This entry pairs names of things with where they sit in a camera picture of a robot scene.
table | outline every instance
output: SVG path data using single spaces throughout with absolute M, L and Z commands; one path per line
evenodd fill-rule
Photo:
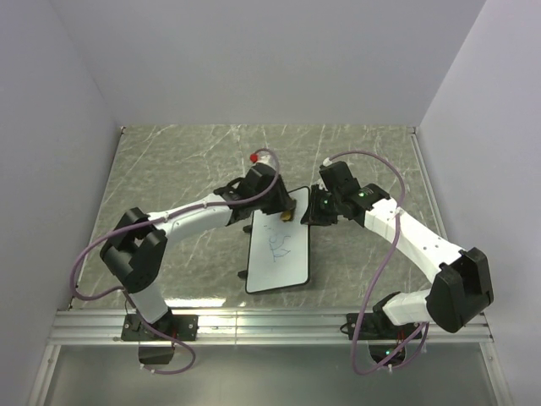
M 129 208 L 163 211 L 208 195 L 243 176 L 249 155 L 261 146 L 273 149 L 288 189 L 312 184 L 323 160 L 344 150 L 365 149 L 386 157 L 406 180 L 404 208 L 437 231 L 434 202 L 429 198 L 412 129 L 364 125 L 150 125 L 123 131 L 101 203 L 93 239 L 112 229 Z M 366 156 L 347 163 L 361 185 L 376 183 L 392 196 L 399 185 L 383 164 Z M 311 280 L 302 287 L 265 294 L 246 294 L 237 272 L 246 268 L 249 221 L 185 239 L 168 252 L 158 284 L 172 307 L 329 308 L 360 305 L 375 269 L 389 245 L 354 222 L 311 229 Z M 98 293 L 117 284 L 94 250 L 84 264 L 79 289 Z M 391 292 L 427 288 L 412 262 L 396 252 L 371 299 Z M 74 308 L 123 308 L 121 294 Z

white board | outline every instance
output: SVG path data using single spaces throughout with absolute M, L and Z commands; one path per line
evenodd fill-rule
M 267 216 L 254 212 L 248 258 L 246 292 L 302 285 L 309 280 L 309 226 L 301 224 L 308 209 L 309 188 L 289 195 L 297 201 L 291 222 L 280 220 L 280 213 Z

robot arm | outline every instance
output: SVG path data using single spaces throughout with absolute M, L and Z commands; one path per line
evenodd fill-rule
M 115 229 L 161 217 L 169 218 L 183 208 L 197 204 L 201 206 L 199 209 L 186 210 L 168 221 L 110 238 L 101 249 L 100 257 L 124 286 L 147 322 L 160 332 L 172 333 L 172 312 L 155 283 L 161 260 L 168 249 L 191 235 L 248 218 L 255 210 L 269 215 L 294 211 L 295 200 L 289 197 L 280 176 L 263 197 L 241 203 L 240 200 L 247 200 L 266 190 L 275 174 L 270 158 L 262 156 L 244 178 L 234 179 L 197 202 L 146 214 L 136 207 L 123 215 Z
M 375 184 L 360 187 L 345 162 L 320 169 L 325 187 L 312 186 L 310 209 L 303 222 L 331 225 L 337 216 L 354 220 L 391 242 L 400 214 L 401 236 L 397 248 L 424 273 L 432 288 L 404 294 L 396 292 L 374 307 L 380 324 L 401 326 L 431 321 L 448 332 L 457 332 L 492 303 L 493 291 L 486 256 L 473 248 L 466 252 L 445 241 L 423 224 L 396 209 L 396 201 Z

marble table top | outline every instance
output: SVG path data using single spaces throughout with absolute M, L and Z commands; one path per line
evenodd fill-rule
M 123 132 L 112 165 L 93 238 L 112 229 L 129 208 L 163 211 L 198 200 L 233 178 L 243 176 L 249 155 L 273 149 L 288 189 L 311 185 L 323 160 L 340 151 L 364 149 L 386 157 L 406 180 L 404 208 L 436 231 L 432 205 L 405 126 L 363 125 L 168 125 L 131 126 Z M 361 185 L 376 183 L 399 195 L 396 177 L 366 156 L 347 163 Z M 164 257 L 158 284 L 174 307 L 342 307 L 360 305 L 370 278 L 389 249 L 381 237 L 354 222 L 311 228 L 311 280 L 307 285 L 266 294 L 246 294 L 237 272 L 246 268 L 249 221 L 185 239 Z M 94 250 L 85 262 L 79 288 L 91 294 L 118 284 Z M 371 299 L 428 288 L 423 273 L 396 252 Z M 122 308 L 121 294 L 74 308 Z

gray wall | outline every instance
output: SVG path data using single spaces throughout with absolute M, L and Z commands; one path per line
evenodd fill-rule
M 0 55 L 0 404 L 21 405 L 117 137 L 49 2 L 0 2 Z
M 519 405 L 541 404 L 541 3 L 488 0 L 421 124 L 449 235 L 484 250 Z
M 122 124 L 419 124 L 483 3 L 52 0 Z

